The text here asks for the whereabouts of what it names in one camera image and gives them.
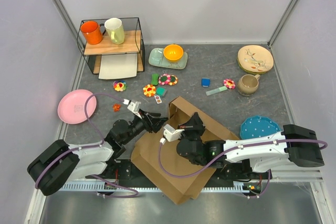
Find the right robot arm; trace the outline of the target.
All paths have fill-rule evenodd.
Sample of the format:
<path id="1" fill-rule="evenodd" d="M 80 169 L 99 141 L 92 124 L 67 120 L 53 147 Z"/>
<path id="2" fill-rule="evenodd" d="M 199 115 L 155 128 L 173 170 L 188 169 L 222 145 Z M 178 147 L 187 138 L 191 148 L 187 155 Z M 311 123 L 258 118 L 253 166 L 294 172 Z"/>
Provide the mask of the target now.
<path id="1" fill-rule="evenodd" d="M 246 120 L 242 130 L 250 139 L 212 140 L 203 142 L 205 125 L 197 113 L 178 129 L 182 131 L 176 152 L 194 165 L 222 168 L 239 163 L 241 174 L 248 179 L 274 167 L 294 163 L 298 167 L 321 167 L 324 160 L 315 131 L 294 124 L 269 134 L 275 125 L 261 116 Z"/>

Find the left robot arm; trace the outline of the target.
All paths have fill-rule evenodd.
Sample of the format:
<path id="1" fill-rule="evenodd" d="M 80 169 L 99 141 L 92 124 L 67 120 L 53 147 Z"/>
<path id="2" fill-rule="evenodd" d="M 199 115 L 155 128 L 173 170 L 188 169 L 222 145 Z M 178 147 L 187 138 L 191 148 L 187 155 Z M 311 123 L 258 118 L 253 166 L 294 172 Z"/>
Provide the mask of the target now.
<path id="1" fill-rule="evenodd" d="M 143 131 L 158 132 L 167 120 L 159 113 L 141 110 L 132 121 L 115 121 L 103 142 L 73 145 L 56 140 L 28 165 L 27 171 L 36 189 L 45 196 L 54 194 L 67 182 L 87 176 L 112 178 L 125 145 Z"/>

